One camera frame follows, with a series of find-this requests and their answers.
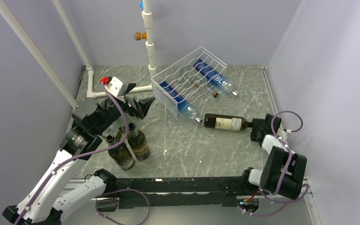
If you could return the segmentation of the dark green wine bottle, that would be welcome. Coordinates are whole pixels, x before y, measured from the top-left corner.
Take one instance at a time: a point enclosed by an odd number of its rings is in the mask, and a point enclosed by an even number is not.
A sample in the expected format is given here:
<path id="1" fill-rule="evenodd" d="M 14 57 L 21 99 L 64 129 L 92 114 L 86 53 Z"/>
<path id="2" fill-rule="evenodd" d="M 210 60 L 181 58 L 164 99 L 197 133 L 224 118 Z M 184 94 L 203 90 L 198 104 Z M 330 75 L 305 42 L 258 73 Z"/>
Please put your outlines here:
<path id="1" fill-rule="evenodd" d="M 203 125 L 205 128 L 243 131 L 246 128 L 252 128 L 254 123 L 247 121 L 244 117 L 241 116 L 206 113 L 204 116 Z"/>

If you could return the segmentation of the blue glass bottle silver cap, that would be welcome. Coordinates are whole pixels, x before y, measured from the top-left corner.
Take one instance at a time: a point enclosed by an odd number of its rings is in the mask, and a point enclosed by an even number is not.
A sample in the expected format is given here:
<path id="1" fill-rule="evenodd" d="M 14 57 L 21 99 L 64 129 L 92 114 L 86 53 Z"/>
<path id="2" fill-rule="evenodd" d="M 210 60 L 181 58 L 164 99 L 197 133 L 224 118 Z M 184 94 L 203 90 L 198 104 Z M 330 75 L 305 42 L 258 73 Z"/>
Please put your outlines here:
<path id="1" fill-rule="evenodd" d="M 219 88 L 225 94 L 229 94 L 234 97 L 238 96 L 238 91 L 236 90 L 234 83 L 220 74 L 216 69 L 203 62 L 201 59 L 197 60 L 193 67 L 211 84 L 213 84 L 216 88 Z"/>

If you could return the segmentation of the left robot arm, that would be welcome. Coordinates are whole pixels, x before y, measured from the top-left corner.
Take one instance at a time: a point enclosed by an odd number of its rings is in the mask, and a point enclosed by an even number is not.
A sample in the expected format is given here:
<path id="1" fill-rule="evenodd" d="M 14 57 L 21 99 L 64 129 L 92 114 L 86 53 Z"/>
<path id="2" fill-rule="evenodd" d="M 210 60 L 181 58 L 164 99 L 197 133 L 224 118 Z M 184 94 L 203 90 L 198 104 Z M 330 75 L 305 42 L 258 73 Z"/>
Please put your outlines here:
<path id="1" fill-rule="evenodd" d="M 98 102 L 86 97 L 80 100 L 72 112 L 73 124 L 60 144 L 48 170 L 33 190 L 17 205 L 8 206 L 2 215 L 14 225 L 60 225 L 69 214 L 89 199 L 103 195 L 112 196 L 116 190 L 116 178 L 105 169 L 97 170 L 81 187 L 61 195 L 74 173 L 82 168 L 93 154 L 102 152 L 104 132 L 113 124 L 119 124 L 120 139 L 114 137 L 107 151 L 115 153 L 119 163 L 132 166 L 135 163 L 130 151 L 122 147 L 130 136 L 130 118 L 142 120 L 154 102 L 154 97 L 130 98 L 135 83 L 119 80 L 101 80 L 106 98 Z"/>

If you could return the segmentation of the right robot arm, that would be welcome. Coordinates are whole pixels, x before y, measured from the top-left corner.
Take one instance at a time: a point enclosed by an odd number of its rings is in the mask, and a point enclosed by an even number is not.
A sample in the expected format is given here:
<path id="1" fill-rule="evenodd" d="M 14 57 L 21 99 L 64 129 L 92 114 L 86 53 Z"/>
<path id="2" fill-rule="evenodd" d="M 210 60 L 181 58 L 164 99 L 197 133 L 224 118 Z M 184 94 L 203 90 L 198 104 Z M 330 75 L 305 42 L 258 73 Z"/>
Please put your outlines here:
<path id="1" fill-rule="evenodd" d="M 295 115 L 300 120 L 300 127 L 296 130 L 281 129 L 280 115 L 284 113 Z M 307 158 L 291 150 L 285 139 L 286 134 L 301 130 L 302 118 L 287 110 L 276 115 L 267 114 L 264 119 L 252 119 L 252 123 L 250 139 L 267 152 L 268 159 L 262 170 L 249 167 L 243 172 L 240 190 L 246 195 L 262 190 L 295 201 L 302 189 Z"/>

